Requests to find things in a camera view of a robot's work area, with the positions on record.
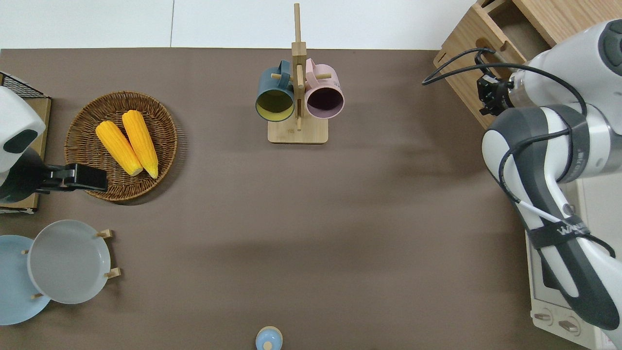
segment pink mug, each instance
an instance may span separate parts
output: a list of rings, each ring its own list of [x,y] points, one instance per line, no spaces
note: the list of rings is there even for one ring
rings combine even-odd
[[[316,77],[326,73],[330,74],[330,78]],[[315,64],[312,59],[307,59],[305,77],[305,101],[309,114],[322,119],[333,118],[339,114],[343,109],[343,93],[335,70],[329,65]]]

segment oven knob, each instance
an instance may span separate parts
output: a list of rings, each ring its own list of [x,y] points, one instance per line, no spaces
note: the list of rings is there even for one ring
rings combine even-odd
[[[581,334],[581,327],[579,326],[579,322],[574,317],[568,317],[563,321],[558,322],[559,326],[564,328],[569,333],[572,333],[574,336],[578,336]]]
[[[534,313],[533,318],[543,321],[548,326],[553,324],[553,314],[547,308],[542,309],[539,313]]]

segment light blue plate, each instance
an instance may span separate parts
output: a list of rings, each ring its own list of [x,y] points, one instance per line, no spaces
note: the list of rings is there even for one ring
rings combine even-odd
[[[28,256],[22,250],[29,250],[32,239],[17,235],[0,236],[0,326],[24,322],[40,313],[50,302],[41,296],[28,276]]]

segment yellow corn cob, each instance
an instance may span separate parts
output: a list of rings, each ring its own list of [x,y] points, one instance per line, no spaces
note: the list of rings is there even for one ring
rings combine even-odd
[[[129,142],[141,162],[142,167],[154,179],[157,178],[157,155],[154,143],[149,136],[141,112],[129,110],[123,114],[123,126],[128,133]]]
[[[130,176],[138,175],[142,171],[141,162],[134,154],[128,139],[123,136],[121,130],[112,121],[102,121],[95,128],[95,133],[114,160]]]

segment wicker basket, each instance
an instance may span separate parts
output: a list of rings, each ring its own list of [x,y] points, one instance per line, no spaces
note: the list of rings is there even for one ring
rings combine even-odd
[[[128,110],[142,113],[155,153],[159,174],[152,179],[146,171],[129,176],[112,158],[95,135],[105,120],[114,122],[124,133],[121,117]],[[156,187],[169,172],[177,152],[177,129],[166,108],[156,99],[138,92],[113,92],[89,102],[73,120],[65,140],[65,160],[103,169],[108,173],[108,191],[87,191],[93,197],[111,202],[128,201]]]

